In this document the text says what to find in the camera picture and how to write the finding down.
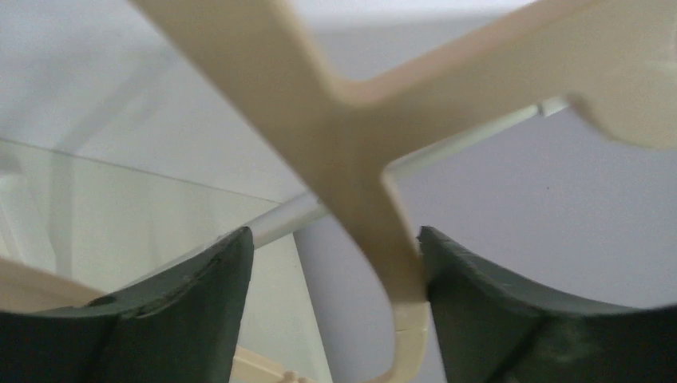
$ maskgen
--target beige plastic hanger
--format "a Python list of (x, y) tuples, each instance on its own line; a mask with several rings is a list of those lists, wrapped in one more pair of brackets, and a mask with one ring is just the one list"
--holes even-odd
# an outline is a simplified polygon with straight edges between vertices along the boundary
[(677, 146), (677, 0), (543, 0), (364, 82), (331, 72), (280, 0), (135, 0), (346, 228), (394, 312), (412, 379), (427, 327), (422, 267), (384, 170), (514, 110), (564, 96), (610, 137)]
[[(0, 310), (29, 313), (64, 306), (82, 306), (100, 291), (0, 257)], [(240, 347), (231, 377), (247, 383), (315, 383), (266, 357)]]

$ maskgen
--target gray wall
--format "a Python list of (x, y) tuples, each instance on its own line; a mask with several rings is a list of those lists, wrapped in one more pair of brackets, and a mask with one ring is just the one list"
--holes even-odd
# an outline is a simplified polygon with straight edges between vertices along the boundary
[[(329, 54), (344, 72), (369, 77), (486, 20), (389, 26), (320, 40), (331, 39)], [(677, 151), (611, 142), (564, 111), (519, 124), (399, 187), (414, 226), (433, 225), (555, 288), (648, 307), (677, 301), (675, 169)], [(332, 218), (295, 238), (334, 380), (351, 383), (383, 372), (393, 327), (374, 273)], [(433, 334), (415, 381), (443, 382), (443, 376)]]

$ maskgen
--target beige plastic bar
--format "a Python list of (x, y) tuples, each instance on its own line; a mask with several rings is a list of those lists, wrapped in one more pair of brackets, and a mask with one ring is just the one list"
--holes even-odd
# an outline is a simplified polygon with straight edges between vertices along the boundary
[[(77, 307), (102, 295), (87, 286), (0, 257), (0, 310), (29, 313)], [(278, 383), (289, 375), (291, 373), (279, 363), (237, 346), (231, 377), (247, 383)], [(303, 379), (315, 383), (307, 378), (296, 378), (289, 383), (300, 383)]]
[(346, 228), (394, 312), (392, 367), (418, 371), (427, 303), (384, 173), (448, 136), (566, 97), (610, 137), (677, 146), (677, 0), (542, 0), (381, 76), (333, 73), (281, 0), (136, 0)]

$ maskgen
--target closet rod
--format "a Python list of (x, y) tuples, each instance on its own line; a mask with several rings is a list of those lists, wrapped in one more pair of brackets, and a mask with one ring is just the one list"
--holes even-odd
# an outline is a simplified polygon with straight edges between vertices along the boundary
[[(393, 162), (388, 170), (394, 174), (395, 178), (407, 176), (412, 172), (425, 168), (431, 164), (438, 162), (454, 153), (468, 148), (486, 138), (493, 136), (507, 128), (519, 124), (522, 121), (528, 120), (534, 116), (550, 116), (553, 113), (567, 107), (565, 101), (560, 98), (553, 98), (544, 101), (538, 105), (530, 105), (524, 109), (517, 110), (495, 121), (484, 124), (471, 131), (452, 136), (446, 140), (439, 141), (427, 148), (423, 148), (416, 152), (404, 156), (401, 159)], [(277, 239), (289, 235), (299, 229), (304, 228), (309, 223), (322, 218), (328, 213), (328, 210), (322, 205), (322, 201), (318, 199), (313, 193), (306, 192), (301, 195), (281, 203), (278, 207), (274, 207), (266, 211), (262, 215), (253, 220), (241, 225), (251, 228), (254, 236), (254, 247), (263, 247)], [(207, 243), (200, 246), (187, 254), (181, 255), (179, 258), (173, 259), (168, 263), (163, 264), (150, 273), (135, 279), (127, 286), (138, 283), (144, 279), (150, 278), (153, 275), (159, 274), (183, 261), (192, 258), (199, 254), (202, 250), (211, 246)]]

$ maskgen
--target white ceiling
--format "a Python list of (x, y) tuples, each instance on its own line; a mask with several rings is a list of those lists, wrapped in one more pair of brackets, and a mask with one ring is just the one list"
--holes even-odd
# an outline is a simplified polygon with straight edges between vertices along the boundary
[[(295, 5), (340, 70), (370, 77), (489, 20), (469, 17), (463, 24), (463, 16), (449, 21), (461, 29), (412, 38), (369, 30), (386, 15), (458, 18), (526, 2)], [(303, 191), (279, 157), (127, 2), (2, 2), (0, 26), (0, 138), (275, 201)]]

